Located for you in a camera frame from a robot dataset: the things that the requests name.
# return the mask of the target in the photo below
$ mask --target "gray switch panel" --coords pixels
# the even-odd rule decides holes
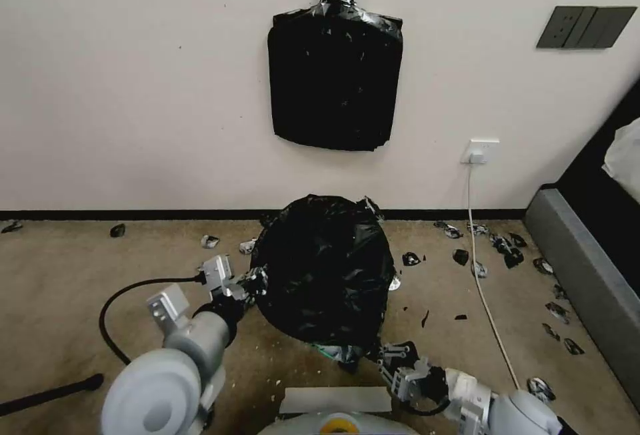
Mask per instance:
[[[624,30],[625,26],[635,13],[636,7],[611,7],[599,8],[598,13],[604,11],[608,15],[607,26],[596,41],[594,48],[610,48]]]
[[[636,7],[568,7],[553,10],[538,48],[610,48]]]

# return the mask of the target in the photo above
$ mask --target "torn plastic fragment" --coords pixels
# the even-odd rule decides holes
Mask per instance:
[[[558,333],[553,328],[551,328],[551,325],[542,324],[542,326],[545,328],[545,332],[547,333],[547,335],[555,338],[558,342],[560,341],[560,335],[558,335]]]
[[[393,280],[391,280],[391,284],[389,285],[389,291],[394,292],[400,288],[400,283],[400,277],[398,275],[394,275]]]
[[[542,403],[548,404],[555,400],[553,390],[542,378],[530,378],[527,380],[527,389],[529,393],[540,400]]]
[[[471,223],[467,222],[467,231],[471,231]],[[475,236],[478,235],[487,235],[489,233],[489,228],[486,225],[481,224],[473,224],[473,234]]]
[[[240,243],[240,246],[238,247],[238,249],[240,250],[240,253],[242,253],[243,255],[251,255],[251,252],[253,251],[253,248],[255,247],[255,242],[257,240],[258,240],[257,238],[251,238],[248,242]]]
[[[118,224],[109,230],[109,236],[111,238],[120,238],[125,234],[126,229],[125,224]]]
[[[469,261],[469,252],[458,248],[453,252],[453,259],[458,265],[464,266]]]
[[[2,233],[17,232],[22,228],[22,223],[18,220],[11,220],[11,223],[2,229]]]
[[[200,240],[200,246],[202,248],[215,248],[215,246],[218,244],[218,242],[220,241],[220,239],[218,237],[215,237],[213,235],[204,235],[202,237],[202,240]]]
[[[535,266],[535,269],[543,275],[555,274],[555,272],[553,271],[553,267],[545,258],[536,258],[535,260],[533,260],[533,266]]]
[[[489,275],[489,270],[485,268],[485,266],[480,262],[475,262],[478,271],[478,278],[486,278]],[[473,264],[471,264],[471,275],[475,276],[475,270],[473,269]]]
[[[435,226],[436,228],[441,228],[445,232],[446,236],[448,236],[449,238],[453,238],[454,240],[463,237],[463,234],[460,230],[458,230],[455,226],[446,224],[445,222],[438,221],[435,222],[433,226]]]
[[[582,355],[585,351],[571,338],[565,338],[565,347],[571,355]]]
[[[560,285],[555,284],[553,286],[553,294],[555,295],[556,300],[568,300],[567,292]]]
[[[418,258],[418,255],[416,255],[413,252],[407,252],[404,255],[402,255],[402,264],[404,266],[414,266],[417,265],[418,263],[420,263],[420,259]]]
[[[371,213],[375,215],[379,224],[385,221],[385,216],[382,214],[382,210],[371,198],[365,195],[365,197],[362,200],[364,200],[365,204],[367,205],[367,208],[371,210]]]
[[[363,351],[361,348],[351,345],[337,346],[312,344],[311,346],[322,353],[325,357],[331,358],[336,362],[344,364],[358,363],[363,355]]]
[[[527,246],[527,242],[520,235],[510,233],[509,236],[511,237],[511,243],[516,245],[518,248],[524,248]]]
[[[551,315],[555,316],[558,320],[562,320],[565,325],[569,325],[569,310],[562,308],[555,302],[549,302],[545,307],[551,312]]]
[[[520,250],[513,247],[511,242],[500,235],[491,234],[489,236],[491,245],[505,258],[505,265],[511,269],[521,264],[525,257]]]

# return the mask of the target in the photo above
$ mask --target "white power cord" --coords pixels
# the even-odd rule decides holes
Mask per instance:
[[[502,344],[502,339],[500,338],[500,334],[498,333],[498,329],[495,327],[495,322],[493,321],[493,316],[491,315],[491,310],[489,310],[489,306],[487,305],[487,300],[485,300],[485,294],[482,292],[482,287],[480,286],[480,279],[478,278],[478,272],[480,270],[477,269],[478,265],[475,260],[475,234],[473,233],[473,216],[471,215],[471,171],[473,170],[473,164],[469,164],[469,179],[467,180],[467,208],[469,210],[469,224],[471,226],[471,261],[473,263],[473,275],[475,278],[475,284],[478,287],[478,293],[480,293],[480,298],[482,300],[482,304],[485,307],[485,311],[487,312],[487,316],[489,317],[489,322],[491,323],[491,328],[493,329],[493,334],[495,335],[495,339],[498,341],[498,345],[500,346],[500,351],[502,352],[502,356],[505,359],[507,367],[509,369],[509,373],[511,374],[511,378],[513,379],[513,384],[515,385],[516,390],[520,390],[520,384],[518,383],[518,378],[515,376],[515,372],[513,371],[513,367],[511,366],[511,360],[507,355],[507,351],[505,350],[505,346]]]

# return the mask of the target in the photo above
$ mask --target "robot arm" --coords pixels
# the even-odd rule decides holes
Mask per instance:
[[[223,256],[205,262],[201,272],[211,301],[193,318],[186,315],[189,303],[178,285],[147,300],[164,334],[163,347],[136,358],[118,375],[103,407],[103,435],[199,435],[210,423],[225,382],[225,348],[246,309],[265,293],[268,279],[262,268],[234,277]],[[431,365],[412,342],[381,346],[375,359],[405,410],[443,413],[458,423],[460,435],[575,433],[529,393],[498,396],[468,374]],[[436,409],[416,408],[424,398]]]
[[[443,413],[458,423],[460,435],[576,435],[551,409],[533,395],[517,390],[498,395],[466,373],[429,364],[418,358],[412,342],[387,344],[379,351],[380,374],[392,395],[408,411],[420,415]],[[428,398],[438,404],[430,412],[415,404]]]

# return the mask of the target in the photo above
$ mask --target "wall socket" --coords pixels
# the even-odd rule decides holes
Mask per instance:
[[[462,155],[460,163],[488,163],[493,157],[495,149],[499,144],[500,140],[497,138],[472,138],[469,140],[469,145],[467,146],[464,155]]]

